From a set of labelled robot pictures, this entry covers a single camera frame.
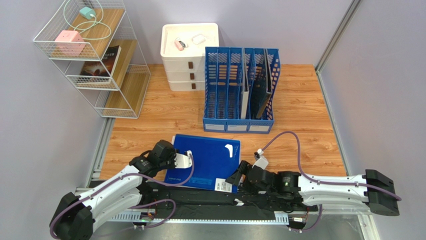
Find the blue folder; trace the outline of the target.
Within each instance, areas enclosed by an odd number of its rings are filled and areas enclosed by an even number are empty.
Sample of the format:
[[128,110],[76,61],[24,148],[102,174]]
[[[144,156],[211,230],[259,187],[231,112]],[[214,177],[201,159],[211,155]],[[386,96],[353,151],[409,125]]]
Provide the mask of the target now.
[[181,153],[191,151],[194,172],[184,186],[217,192],[237,192],[237,187],[226,182],[241,161],[241,142],[234,139],[176,134],[173,146]]

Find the blue file organizer rack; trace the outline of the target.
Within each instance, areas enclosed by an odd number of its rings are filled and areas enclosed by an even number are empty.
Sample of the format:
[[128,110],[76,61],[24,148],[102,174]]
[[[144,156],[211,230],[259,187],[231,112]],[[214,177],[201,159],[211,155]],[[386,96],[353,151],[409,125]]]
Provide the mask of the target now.
[[[256,119],[256,85],[265,73],[264,49],[270,65],[271,97],[261,119]],[[245,47],[249,97],[246,119],[241,119],[243,47],[205,48],[205,102],[203,129],[206,132],[268,134],[274,123],[273,98],[281,73],[279,49]]]

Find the white three drawer organizer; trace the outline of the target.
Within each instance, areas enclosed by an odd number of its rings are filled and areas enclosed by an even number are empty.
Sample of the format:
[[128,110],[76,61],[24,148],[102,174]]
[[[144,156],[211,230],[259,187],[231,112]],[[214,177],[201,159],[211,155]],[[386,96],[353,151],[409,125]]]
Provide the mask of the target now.
[[[195,45],[192,37],[206,36],[206,41]],[[180,38],[186,45],[179,51],[174,41]],[[205,89],[205,48],[218,47],[219,26],[216,23],[179,23],[162,27],[160,55],[171,91],[189,92]]]

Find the pink correction tape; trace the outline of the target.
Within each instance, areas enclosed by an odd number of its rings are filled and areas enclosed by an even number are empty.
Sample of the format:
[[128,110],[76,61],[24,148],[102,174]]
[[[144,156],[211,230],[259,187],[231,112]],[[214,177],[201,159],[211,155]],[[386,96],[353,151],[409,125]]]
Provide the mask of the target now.
[[174,45],[179,51],[183,51],[187,48],[187,45],[179,37],[174,40]]

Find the clear plastic bag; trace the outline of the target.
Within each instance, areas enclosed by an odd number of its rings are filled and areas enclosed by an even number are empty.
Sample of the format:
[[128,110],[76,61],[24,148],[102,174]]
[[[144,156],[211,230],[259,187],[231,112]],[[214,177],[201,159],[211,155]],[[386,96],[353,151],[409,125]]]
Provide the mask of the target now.
[[199,33],[191,38],[191,41],[194,45],[200,45],[204,43],[206,40],[207,40],[207,37],[202,33]]

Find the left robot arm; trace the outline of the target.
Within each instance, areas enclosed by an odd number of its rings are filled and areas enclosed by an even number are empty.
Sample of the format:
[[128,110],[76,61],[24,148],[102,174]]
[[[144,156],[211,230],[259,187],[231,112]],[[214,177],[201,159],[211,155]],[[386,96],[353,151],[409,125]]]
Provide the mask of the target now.
[[64,195],[49,224],[49,233],[56,240],[88,240],[105,222],[127,209],[150,209],[152,206],[176,202],[166,198],[153,200],[152,181],[168,183],[154,177],[162,170],[194,170],[191,151],[180,153],[166,140],[157,142],[152,150],[134,157],[119,173],[100,185],[79,195]]

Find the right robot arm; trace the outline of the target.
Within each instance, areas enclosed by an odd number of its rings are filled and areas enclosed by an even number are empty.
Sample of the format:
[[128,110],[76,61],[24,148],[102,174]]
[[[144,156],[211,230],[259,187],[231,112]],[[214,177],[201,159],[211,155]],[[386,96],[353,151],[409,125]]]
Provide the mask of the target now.
[[367,206],[382,216],[399,216],[394,181],[383,173],[367,169],[352,176],[318,176],[296,171],[270,172],[242,161],[225,180],[246,193],[265,192],[287,202],[305,206]]

